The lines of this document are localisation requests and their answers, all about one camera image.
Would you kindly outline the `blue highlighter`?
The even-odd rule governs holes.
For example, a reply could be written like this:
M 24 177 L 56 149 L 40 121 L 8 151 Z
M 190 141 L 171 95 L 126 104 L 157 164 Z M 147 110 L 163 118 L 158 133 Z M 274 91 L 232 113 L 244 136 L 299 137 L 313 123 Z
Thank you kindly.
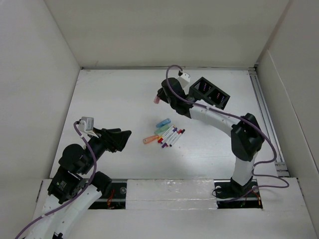
M 169 118 L 166 118 L 164 120 L 162 120 L 161 122 L 159 122 L 158 124 L 156 124 L 156 128 L 161 128 L 167 124 L 170 124 L 171 120 Z

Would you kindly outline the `pink highlighter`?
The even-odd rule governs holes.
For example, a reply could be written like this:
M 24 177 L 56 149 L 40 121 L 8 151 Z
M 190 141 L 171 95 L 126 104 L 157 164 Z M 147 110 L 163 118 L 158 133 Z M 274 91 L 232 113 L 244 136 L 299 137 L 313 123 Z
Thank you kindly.
M 160 97 L 159 97 L 159 95 L 156 95 L 156 97 L 154 99 L 154 103 L 159 104 L 159 102 L 160 102 Z

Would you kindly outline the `green highlighter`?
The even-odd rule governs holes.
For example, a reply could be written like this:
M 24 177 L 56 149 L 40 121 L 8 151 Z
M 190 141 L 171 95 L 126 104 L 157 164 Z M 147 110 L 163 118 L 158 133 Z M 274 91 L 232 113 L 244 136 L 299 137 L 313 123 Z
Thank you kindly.
M 167 125 L 164 125 L 160 128 L 158 128 L 157 130 L 154 131 L 154 134 L 155 135 L 162 135 L 164 132 L 166 132 L 168 129 L 170 128 L 170 126 L 167 124 Z

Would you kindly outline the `orange highlighter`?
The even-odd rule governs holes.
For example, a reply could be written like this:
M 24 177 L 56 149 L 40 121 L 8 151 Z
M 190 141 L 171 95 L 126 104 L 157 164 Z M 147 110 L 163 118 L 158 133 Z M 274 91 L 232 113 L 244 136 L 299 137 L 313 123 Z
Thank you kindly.
M 151 142 L 153 142 L 153 141 L 158 140 L 158 138 L 159 138 L 158 135 L 149 136 L 149 137 L 143 139 L 143 144 L 151 143 Z

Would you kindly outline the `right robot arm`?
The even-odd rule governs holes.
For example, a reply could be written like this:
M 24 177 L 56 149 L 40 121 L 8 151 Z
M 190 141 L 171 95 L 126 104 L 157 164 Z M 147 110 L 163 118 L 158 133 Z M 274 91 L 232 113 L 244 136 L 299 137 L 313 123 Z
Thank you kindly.
M 224 110 L 230 96 L 210 81 L 201 77 L 186 94 L 176 78 L 163 80 L 157 96 L 178 114 L 211 125 L 230 137 L 235 155 L 235 168 L 230 181 L 215 189 L 217 198 L 237 198 L 253 187 L 252 169 L 264 138 L 258 132 L 254 115 L 247 113 L 240 120 L 232 120 Z

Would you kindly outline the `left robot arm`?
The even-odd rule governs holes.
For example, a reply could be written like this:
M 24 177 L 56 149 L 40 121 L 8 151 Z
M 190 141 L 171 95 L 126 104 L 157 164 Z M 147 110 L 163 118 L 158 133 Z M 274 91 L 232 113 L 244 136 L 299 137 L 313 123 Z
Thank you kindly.
M 41 216 L 27 224 L 17 238 L 30 230 L 28 239 L 65 239 L 84 212 L 111 193 L 112 179 L 97 170 L 97 161 L 106 151 L 122 151 L 132 132 L 94 127 L 87 131 L 80 125 L 76 121 L 73 126 L 85 146 L 71 144 L 64 149 Z

